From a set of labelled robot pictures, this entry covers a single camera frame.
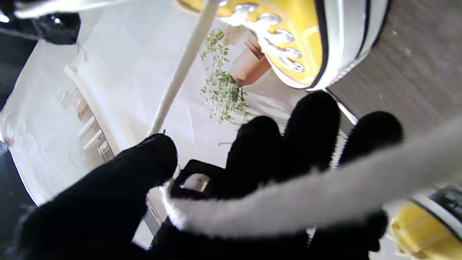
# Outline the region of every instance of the white fabric strap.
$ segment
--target white fabric strap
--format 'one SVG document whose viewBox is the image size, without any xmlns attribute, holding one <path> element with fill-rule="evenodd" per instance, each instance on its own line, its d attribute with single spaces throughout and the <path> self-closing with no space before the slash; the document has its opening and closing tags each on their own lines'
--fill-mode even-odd
<svg viewBox="0 0 462 260">
<path fill-rule="evenodd" d="M 188 200 L 162 188 L 172 223 L 210 237 L 293 234 L 361 218 L 425 186 L 461 177 L 462 117 L 326 174 L 305 175 L 232 200 Z"/>
<path fill-rule="evenodd" d="M 193 61 L 199 53 L 199 49 L 201 48 L 204 39 L 207 37 L 208 30 L 212 26 L 212 22 L 218 11 L 219 3 L 219 0 L 209 0 L 207 1 L 204 10 L 202 10 L 199 21 L 194 28 L 191 39 L 183 53 L 183 57 L 181 57 L 180 64 L 173 75 L 172 82 L 170 83 L 167 93 L 162 100 L 162 104 L 159 107 L 156 115 L 156 121 L 154 122 L 150 135 L 160 132 L 173 100 L 175 99 L 178 90 L 180 90 L 189 69 L 193 65 Z"/>
</svg>

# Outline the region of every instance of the gloved hand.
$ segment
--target gloved hand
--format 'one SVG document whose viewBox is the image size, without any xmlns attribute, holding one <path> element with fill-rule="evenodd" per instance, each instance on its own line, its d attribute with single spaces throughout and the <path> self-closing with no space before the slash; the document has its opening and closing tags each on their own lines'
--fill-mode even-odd
<svg viewBox="0 0 462 260">
<path fill-rule="evenodd" d="M 285 181 L 310 170 L 323 172 L 328 169 L 335 149 L 339 123 L 340 112 L 330 95 L 310 94 L 298 102 L 283 136 L 272 119 L 253 119 L 239 130 L 226 169 L 192 161 L 175 180 L 171 195 L 193 199 L 239 198 L 269 181 Z M 402 129 L 393 116 L 385 112 L 369 114 L 358 122 L 348 138 L 340 165 L 401 140 Z M 204 173 L 211 178 L 202 194 L 180 188 L 193 173 Z M 369 251 L 379 250 L 378 240 L 387 223 L 386 213 L 379 211 L 359 223 L 319 229 L 312 241 L 304 231 L 271 239 L 225 240 L 180 232 L 167 220 L 154 239 L 152 251 L 169 258 L 187 258 L 189 252 L 194 252 L 202 258 L 224 254 L 248 257 L 253 253 L 259 257 L 367 259 Z"/>
<path fill-rule="evenodd" d="M 269 181 L 285 181 L 329 167 L 340 123 L 336 102 L 326 93 L 312 93 L 299 101 L 281 136 L 276 123 L 257 117 L 237 133 L 226 169 L 208 164 L 215 172 L 207 192 L 181 190 L 179 180 L 193 173 L 190 162 L 174 183 L 176 196 L 193 199 L 239 198 Z M 345 145 L 340 165 L 402 139 L 397 120 L 384 112 L 362 118 Z M 177 230 L 167 219 L 152 243 L 151 255 L 131 243 L 145 211 L 147 191 L 173 175 L 176 149 L 162 134 L 147 138 L 39 207 L 26 219 L 17 252 L 25 259 L 125 256 L 132 259 L 276 257 L 319 259 L 339 256 L 367 259 L 378 250 L 387 226 L 385 212 L 364 221 L 319 229 L 310 238 L 298 234 L 258 239 L 214 239 Z"/>
</svg>

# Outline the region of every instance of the white rubber sole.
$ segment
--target white rubber sole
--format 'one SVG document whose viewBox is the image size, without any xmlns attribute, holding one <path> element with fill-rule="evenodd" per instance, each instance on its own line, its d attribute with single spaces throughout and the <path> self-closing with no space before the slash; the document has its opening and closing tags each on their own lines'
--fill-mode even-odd
<svg viewBox="0 0 462 260">
<path fill-rule="evenodd" d="M 388 0 L 325 0 L 328 55 L 318 82 L 310 87 L 302 85 L 270 62 L 276 75 L 297 89 L 315 91 L 332 85 L 369 54 L 380 33 L 387 5 Z"/>
</svg>

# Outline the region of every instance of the green plant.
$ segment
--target green plant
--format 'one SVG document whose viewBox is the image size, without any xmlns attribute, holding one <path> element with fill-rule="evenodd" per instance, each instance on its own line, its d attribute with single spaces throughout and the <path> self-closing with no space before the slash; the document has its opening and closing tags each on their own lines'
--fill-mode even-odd
<svg viewBox="0 0 462 260">
<path fill-rule="evenodd" d="M 215 106 L 210 111 L 210 118 L 218 116 L 218 122 L 233 120 L 232 113 L 243 117 L 243 121 L 248 122 L 250 112 L 245 109 L 248 105 L 245 103 L 247 93 L 228 73 L 224 72 L 222 67 L 228 55 L 229 41 L 226 39 L 223 31 L 219 29 L 212 30 L 207 36 L 205 42 L 205 51 L 201 54 L 201 59 L 211 56 L 213 63 L 207 67 L 211 69 L 210 77 L 206 80 L 206 85 L 201 89 L 201 94 L 207 94 L 205 101 L 209 100 Z"/>
</svg>

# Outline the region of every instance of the yellow sneaker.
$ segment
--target yellow sneaker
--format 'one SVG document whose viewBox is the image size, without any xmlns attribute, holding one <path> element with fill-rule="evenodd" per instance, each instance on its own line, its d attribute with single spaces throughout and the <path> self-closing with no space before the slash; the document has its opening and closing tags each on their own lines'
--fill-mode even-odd
<svg viewBox="0 0 462 260">
<path fill-rule="evenodd" d="M 177 0 L 199 12 L 204 0 Z M 224 0 L 217 16 L 244 25 L 279 78 L 307 90 L 330 86 L 369 53 L 388 0 Z"/>
</svg>

